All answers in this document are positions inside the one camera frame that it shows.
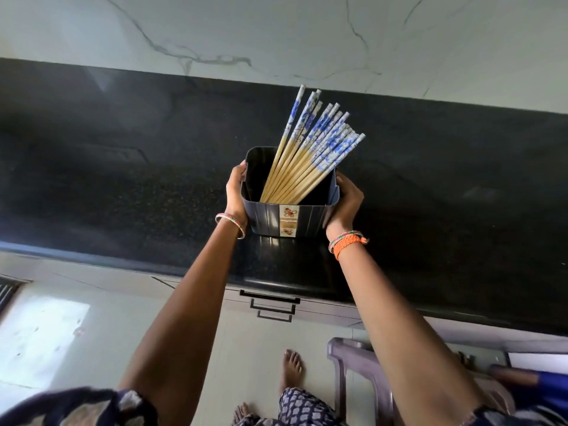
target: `person's left hand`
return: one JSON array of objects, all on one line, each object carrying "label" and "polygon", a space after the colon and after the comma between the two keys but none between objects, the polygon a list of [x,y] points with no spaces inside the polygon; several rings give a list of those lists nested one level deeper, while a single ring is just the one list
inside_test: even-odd
[{"label": "person's left hand", "polygon": [[241,164],[233,167],[229,182],[227,182],[227,208],[226,214],[231,214],[233,217],[246,227],[248,217],[246,216],[245,205],[241,197],[241,181],[245,179],[246,164],[243,160]]}]

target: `orange braided wristband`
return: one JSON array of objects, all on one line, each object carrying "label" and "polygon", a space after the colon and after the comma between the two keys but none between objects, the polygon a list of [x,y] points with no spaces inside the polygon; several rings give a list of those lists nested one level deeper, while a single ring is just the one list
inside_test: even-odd
[{"label": "orange braided wristband", "polygon": [[333,255],[335,256],[335,259],[339,261],[339,253],[343,251],[346,246],[356,242],[362,243],[363,245],[369,243],[369,241],[365,237],[347,235],[333,246]]}]

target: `person's left arm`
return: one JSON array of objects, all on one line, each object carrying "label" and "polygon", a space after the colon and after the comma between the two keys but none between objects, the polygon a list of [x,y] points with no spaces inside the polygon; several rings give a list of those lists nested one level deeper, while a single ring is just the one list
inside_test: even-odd
[{"label": "person's left arm", "polygon": [[[244,162],[227,183],[227,209],[247,218],[240,196]],[[207,372],[235,242],[236,224],[222,218],[134,352],[119,388],[137,391],[161,425],[191,423]]]}]

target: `bangle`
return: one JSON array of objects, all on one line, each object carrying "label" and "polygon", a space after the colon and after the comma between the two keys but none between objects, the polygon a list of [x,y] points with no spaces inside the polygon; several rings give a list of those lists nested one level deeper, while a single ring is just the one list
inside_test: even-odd
[{"label": "bangle", "polygon": [[337,236],[334,240],[330,242],[328,250],[332,253],[337,260],[339,260],[339,253],[348,245],[352,243],[362,243],[366,245],[369,243],[369,239],[363,236],[363,233],[356,230],[350,230]]},{"label": "bangle", "polygon": [[241,230],[241,236],[239,236],[237,239],[245,239],[245,228],[243,227],[243,225],[237,220],[237,218],[233,217],[231,214],[217,214],[215,215],[215,222],[219,223],[219,220],[221,218],[225,218],[229,221],[231,221],[232,223],[234,223],[239,230]]}]

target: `forearm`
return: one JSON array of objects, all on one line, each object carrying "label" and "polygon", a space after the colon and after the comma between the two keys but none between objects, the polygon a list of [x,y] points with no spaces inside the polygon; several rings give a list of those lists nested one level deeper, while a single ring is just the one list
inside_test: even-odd
[{"label": "forearm", "polygon": [[238,227],[222,219],[135,351],[122,381],[158,409],[160,422],[189,424],[195,413]]},{"label": "forearm", "polygon": [[339,261],[406,424],[462,422],[483,401],[473,379],[360,243]]}]

